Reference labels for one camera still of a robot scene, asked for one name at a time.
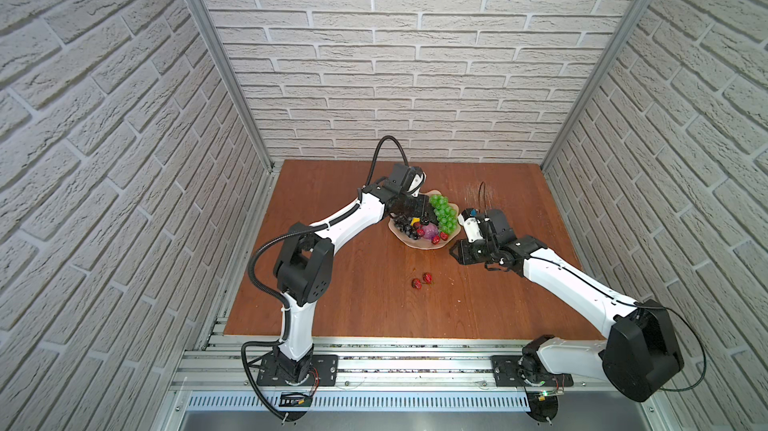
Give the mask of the dark purple grape bunch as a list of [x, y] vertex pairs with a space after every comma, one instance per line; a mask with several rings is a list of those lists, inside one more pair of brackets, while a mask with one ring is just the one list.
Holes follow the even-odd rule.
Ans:
[[402, 233], [410, 240], [419, 240], [421, 237], [416, 233], [416, 229], [421, 227], [421, 220], [414, 217], [397, 216], [394, 218], [396, 230]]

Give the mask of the purple fake fig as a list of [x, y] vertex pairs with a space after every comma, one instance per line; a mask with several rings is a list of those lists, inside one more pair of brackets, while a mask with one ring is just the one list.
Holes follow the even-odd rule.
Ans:
[[434, 238], [440, 239], [439, 227], [435, 223], [429, 223], [422, 226], [423, 238], [432, 241]]

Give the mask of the green grape bunch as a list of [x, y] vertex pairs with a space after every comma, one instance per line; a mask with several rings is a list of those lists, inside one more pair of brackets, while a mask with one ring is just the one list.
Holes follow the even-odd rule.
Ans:
[[458, 212], [451, 206], [448, 198], [442, 194], [432, 194], [429, 196], [429, 203], [434, 211], [438, 230], [447, 235], [452, 234], [458, 226]]

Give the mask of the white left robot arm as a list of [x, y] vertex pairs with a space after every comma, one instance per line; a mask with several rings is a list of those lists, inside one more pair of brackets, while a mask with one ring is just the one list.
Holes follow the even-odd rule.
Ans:
[[[425, 180], [421, 167], [397, 163], [390, 175], [359, 188], [356, 198], [336, 213], [309, 225], [298, 222], [251, 255], [246, 266], [249, 281], [281, 303], [280, 335], [267, 345], [289, 383], [300, 384], [310, 375], [315, 307], [331, 284], [337, 251], [397, 211], [414, 216], [423, 207]], [[272, 288], [257, 278], [256, 264], [277, 244], [281, 246], [273, 268], [277, 287]]]

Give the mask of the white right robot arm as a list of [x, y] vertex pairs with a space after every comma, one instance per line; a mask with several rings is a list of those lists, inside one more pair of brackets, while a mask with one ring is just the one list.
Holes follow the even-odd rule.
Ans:
[[464, 210], [465, 238], [450, 253], [461, 265], [513, 272], [569, 305], [601, 334], [592, 341], [543, 335], [529, 342], [515, 365], [529, 386], [560, 385], [568, 375], [609, 382], [644, 402], [684, 368], [670, 310], [637, 301], [588, 276], [533, 236], [519, 237], [499, 209]]

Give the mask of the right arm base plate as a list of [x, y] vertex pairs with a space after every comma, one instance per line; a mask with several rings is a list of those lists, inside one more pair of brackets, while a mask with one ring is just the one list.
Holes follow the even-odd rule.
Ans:
[[491, 357], [491, 367], [497, 387], [561, 389], [574, 385], [570, 374], [553, 374], [532, 356], [494, 355]]

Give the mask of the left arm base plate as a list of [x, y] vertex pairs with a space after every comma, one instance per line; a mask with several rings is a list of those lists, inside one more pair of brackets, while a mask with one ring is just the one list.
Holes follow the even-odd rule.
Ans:
[[338, 355], [312, 354], [294, 361], [272, 353], [260, 361], [256, 382], [259, 386], [332, 387], [336, 384], [338, 365]]

